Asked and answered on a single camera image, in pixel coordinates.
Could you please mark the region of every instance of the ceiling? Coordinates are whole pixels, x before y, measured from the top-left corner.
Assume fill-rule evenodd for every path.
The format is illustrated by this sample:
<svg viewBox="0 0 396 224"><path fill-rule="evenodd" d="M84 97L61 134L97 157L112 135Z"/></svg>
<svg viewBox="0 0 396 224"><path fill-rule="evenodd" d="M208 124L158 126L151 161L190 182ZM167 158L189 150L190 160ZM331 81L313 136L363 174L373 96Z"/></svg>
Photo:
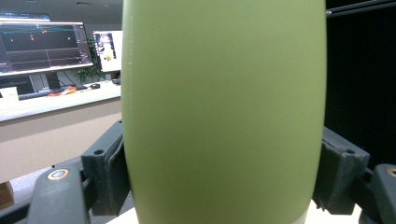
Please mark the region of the ceiling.
<svg viewBox="0 0 396 224"><path fill-rule="evenodd" d="M122 22L122 0L0 0L0 11L48 13L51 21Z"/></svg>

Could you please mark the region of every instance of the monitor screen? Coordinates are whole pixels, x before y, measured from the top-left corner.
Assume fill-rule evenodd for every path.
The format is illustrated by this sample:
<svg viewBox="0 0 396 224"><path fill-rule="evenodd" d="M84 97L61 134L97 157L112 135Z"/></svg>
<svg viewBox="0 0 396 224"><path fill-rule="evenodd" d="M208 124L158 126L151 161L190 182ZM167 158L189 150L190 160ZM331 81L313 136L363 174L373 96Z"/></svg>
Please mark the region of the monitor screen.
<svg viewBox="0 0 396 224"><path fill-rule="evenodd" d="M122 31L92 31L92 41L101 72L120 71Z"/></svg>
<svg viewBox="0 0 396 224"><path fill-rule="evenodd" d="M0 76L92 65L82 22L0 21Z"/></svg>

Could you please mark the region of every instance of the white desk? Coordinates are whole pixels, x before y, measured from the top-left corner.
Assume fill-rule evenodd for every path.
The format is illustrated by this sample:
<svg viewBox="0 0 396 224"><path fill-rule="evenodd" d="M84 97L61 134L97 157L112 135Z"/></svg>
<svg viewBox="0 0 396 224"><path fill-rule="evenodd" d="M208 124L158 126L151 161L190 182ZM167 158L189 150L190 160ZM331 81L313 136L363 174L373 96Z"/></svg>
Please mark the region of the white desk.
<svg viewBox="0 0 396 224"><path fill-rule="evenodd" d="M308 214L306 216L305 224L358 224L361 209L355 206L355 210L351 216L335 216L328 212L323 212L316 208L313 201L309 204ZM124 214L120 215L109 221L107 224L138 224L136 211L134 208L128 210Z"/></svg>
<svg viewBox="0 0 396 224"><path fill-rule="evenodd" d="M0 183L80 156L121 119L120 86L100 84L64 96L0 101Z"/></svg>

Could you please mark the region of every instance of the white countertop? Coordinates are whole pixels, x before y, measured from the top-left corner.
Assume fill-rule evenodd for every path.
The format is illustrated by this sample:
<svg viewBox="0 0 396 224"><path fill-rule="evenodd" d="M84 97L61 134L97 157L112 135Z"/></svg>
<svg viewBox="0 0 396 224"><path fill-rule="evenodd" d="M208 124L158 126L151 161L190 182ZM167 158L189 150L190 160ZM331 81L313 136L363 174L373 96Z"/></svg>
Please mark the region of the white countertop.
<svg viewBox="0 0 396 224"><path fill-rule="evenodd" d="M305 224L358 224L359 216L361 214L361 208L357 205L351 216L331 215L327 211L324 212L316 208L313 201L309 204L308 214L306 216ZM107 224L138 224L136 211L134 208L128 210L124 214L120 215L107 222Z"/></svg>
<svg viewBox="0 0 396 224"><path fill-rule="evenodd" d="M111 80L95 83L99 83L101 88L88 88L62 96L45 96L23 101L0 98L0 122L120 97L120 86L114 85Z"/></svg>

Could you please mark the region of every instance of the green surface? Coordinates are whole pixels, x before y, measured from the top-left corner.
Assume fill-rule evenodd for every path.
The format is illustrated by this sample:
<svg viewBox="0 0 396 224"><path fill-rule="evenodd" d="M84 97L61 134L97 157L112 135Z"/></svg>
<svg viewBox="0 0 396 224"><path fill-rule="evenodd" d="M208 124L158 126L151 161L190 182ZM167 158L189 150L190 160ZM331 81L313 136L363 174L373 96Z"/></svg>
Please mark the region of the green surface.
<svg viewBox="0 0 396 224"><path fill-rule="evenodd" d="M122 120L139 223L301 216L323 127L324 1L123 7Z"/></svg>

